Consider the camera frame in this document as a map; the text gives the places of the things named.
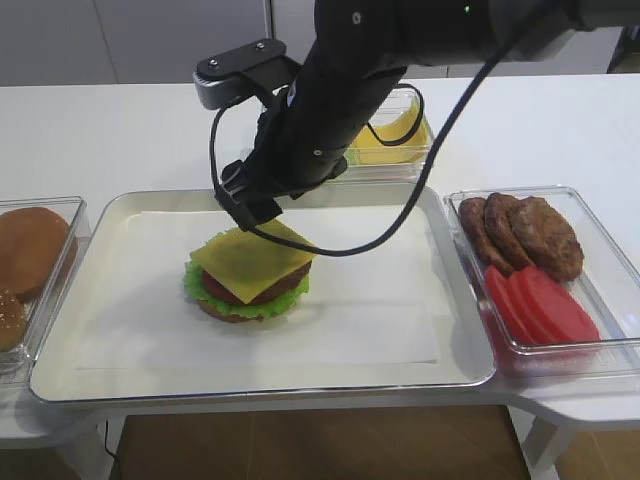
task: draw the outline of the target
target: lettuce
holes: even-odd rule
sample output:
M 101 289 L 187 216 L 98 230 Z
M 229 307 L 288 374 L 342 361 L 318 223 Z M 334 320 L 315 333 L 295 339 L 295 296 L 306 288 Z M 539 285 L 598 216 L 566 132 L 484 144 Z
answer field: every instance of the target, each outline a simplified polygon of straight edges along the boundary
M 288 292 L 283 293 L 279 297 L 264 305 L 245 305 L 235 306 L 229 305 L 222 300 L 214 297 L 204 287 L 202 283 L 203 269 L 194 261 L 186 264 L 186 273 L 184 276 L 184 289 L 187 294 L 196 301 L 204 301 L 222 313 L 223 315 L 241 315 L 245 318 L 255 318 L 262 315 L 265 319 L 282 315 L 292 308 L 298 301 L 298 297 L 309 291 L 309 275 L 305 275 L 300 284 Z

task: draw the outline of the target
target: red tomato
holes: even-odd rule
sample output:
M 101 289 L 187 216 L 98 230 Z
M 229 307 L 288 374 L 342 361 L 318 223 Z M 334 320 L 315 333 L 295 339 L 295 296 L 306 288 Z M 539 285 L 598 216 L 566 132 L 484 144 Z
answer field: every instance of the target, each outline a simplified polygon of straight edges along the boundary
M 487 269 L 486 281 L 489 294 L 513 338 L 523 345 L 535 345 L 536 342 L 527 331 L 525 322 L 515 312 L 511 304 L 507 292 L 507 279 L 502 276 L 496 267 L 490 266 Z
M 587 312 L 544 272 L 527 267 L 516 278 L 516 285 L 531 312 L 549 330 L 559 332 L 562 341 L 600 340 L 600 333 Z
M 522 272 L 514 272 L 511 274 L 507 281 L 507 292 L 515 311 L 520 315 L 520 318 L 525 321 L 525 325 L 531 333 L 531 336 L 539 345 L 562 343 L 566 341 L 559 329 L 554 328 L 553 325 L 548 325 L 546 322 L 542 322 L 531 311 L 522 291 L 518 288 L 517 282 L 521 275 Z

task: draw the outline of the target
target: grilled patty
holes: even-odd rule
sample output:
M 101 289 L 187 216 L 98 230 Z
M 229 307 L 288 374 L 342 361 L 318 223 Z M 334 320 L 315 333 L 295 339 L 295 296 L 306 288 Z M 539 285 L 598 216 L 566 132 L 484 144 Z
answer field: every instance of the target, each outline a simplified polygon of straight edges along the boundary
M 487 199 L 484 212 L 484 225 L 487 235 L 493 240 L 500 253 L 516 270 L 533 266 L 533 262 L 511 231 L 509 212 L 518 203 L 516 197 L 492 193 Z
M 513 266 L 502 256 L 487 235 L 484 225 L 486 203 L 484 198 L 479 197 L 464 200 L 459 208 L 460 223 L 478 258 L 485 265 L 493 265 L 503 275 L 509 276 L 513 273 Z
M 576 279 L 584 252 L 576 234 L 543 198 L 520 200 L 510 211 L 511 229 L 537 267 L 557 282 Z

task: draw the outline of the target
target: floor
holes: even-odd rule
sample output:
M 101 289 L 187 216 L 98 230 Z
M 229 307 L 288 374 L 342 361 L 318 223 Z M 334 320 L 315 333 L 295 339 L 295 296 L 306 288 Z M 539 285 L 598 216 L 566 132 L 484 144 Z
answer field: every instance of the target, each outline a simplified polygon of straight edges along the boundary
M 131 417 L 122 480 L 527 480 L 503 407 Z M 640 478 L 640 431 L 584 433 L 562 480 Z M 2 480 L 78 480 L 54 451 L 0 450 Z M 114 471 L 112 480 L 121 480 Z
M 640 72 L 640 52 L 633 53 L 626 57 L 613 73 L 639 73 Z

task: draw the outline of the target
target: cheese slice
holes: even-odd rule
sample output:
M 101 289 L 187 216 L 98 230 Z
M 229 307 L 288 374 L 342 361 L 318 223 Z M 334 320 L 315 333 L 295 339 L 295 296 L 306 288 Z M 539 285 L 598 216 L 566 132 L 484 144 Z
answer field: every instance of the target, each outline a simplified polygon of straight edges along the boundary
M 280 238 L 311 245 L 278 220 L 258 228 Z M 312 253 L 278 245 L 239 228 L 229 230 L 191 252 L 194 262 L 244 303 L 251 302 L 314 257 Z
M 411 107 L 393 122 L 377 125 L 374 129 L 383 140 L 403 137 L 413 126 L 420 113 L 420 104 L 416 99 Z M 358 165 L 382 165 L 413 163 L 424 159 L 429 142 L 427 121 L 423 117 L 420 128 L 406 143 L 396 147 L 385 147 L 373 136 L 369 128 L 364 127 L 348 150 L 347 159 Z

